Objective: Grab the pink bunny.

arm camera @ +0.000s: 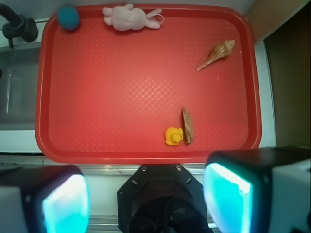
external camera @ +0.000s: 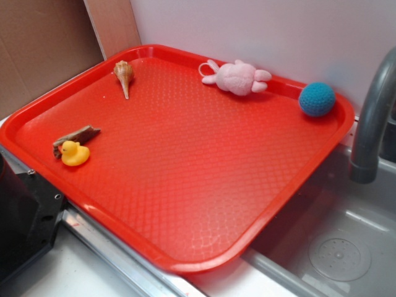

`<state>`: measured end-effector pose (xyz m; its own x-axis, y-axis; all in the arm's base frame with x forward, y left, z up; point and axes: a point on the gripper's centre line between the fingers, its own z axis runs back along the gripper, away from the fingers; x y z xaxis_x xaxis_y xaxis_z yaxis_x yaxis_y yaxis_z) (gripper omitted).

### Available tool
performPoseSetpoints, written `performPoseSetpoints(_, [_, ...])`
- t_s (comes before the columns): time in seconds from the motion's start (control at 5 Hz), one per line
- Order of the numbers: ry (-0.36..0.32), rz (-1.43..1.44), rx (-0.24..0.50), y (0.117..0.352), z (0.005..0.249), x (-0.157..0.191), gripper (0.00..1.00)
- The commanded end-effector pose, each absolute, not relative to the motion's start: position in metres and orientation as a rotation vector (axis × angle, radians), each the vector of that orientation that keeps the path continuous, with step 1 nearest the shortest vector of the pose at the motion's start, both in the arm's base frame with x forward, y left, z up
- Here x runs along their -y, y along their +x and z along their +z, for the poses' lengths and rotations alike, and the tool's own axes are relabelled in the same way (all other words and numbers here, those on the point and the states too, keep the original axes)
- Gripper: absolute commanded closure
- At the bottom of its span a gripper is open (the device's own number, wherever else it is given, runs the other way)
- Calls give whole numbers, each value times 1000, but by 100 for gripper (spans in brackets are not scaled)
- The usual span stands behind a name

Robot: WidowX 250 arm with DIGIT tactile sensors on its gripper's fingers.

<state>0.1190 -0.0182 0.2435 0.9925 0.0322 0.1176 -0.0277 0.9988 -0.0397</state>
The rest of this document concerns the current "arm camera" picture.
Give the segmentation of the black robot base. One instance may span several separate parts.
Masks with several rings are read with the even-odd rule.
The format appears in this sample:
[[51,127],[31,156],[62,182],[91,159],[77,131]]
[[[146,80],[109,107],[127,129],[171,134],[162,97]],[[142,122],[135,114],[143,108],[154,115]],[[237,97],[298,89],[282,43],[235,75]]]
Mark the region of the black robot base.
[[202,184],[182,165],[142,165],[117,191],[123,233],[211,233]]

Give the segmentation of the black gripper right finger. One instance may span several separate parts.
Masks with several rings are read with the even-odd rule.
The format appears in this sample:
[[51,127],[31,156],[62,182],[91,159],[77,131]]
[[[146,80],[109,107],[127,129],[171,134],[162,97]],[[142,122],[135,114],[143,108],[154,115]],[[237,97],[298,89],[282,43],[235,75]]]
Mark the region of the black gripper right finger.
[[216,151],[206,162],[203,195],[222,233],[308,233],[311,151],[296,147]]

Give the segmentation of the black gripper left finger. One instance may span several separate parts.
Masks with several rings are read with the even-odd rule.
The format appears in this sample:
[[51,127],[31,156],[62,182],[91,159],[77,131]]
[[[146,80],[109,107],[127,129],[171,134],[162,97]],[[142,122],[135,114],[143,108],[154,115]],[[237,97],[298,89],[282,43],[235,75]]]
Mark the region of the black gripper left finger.
[[85,233],[90,206],[89,184],[77,166],[0,172],[2,233]]

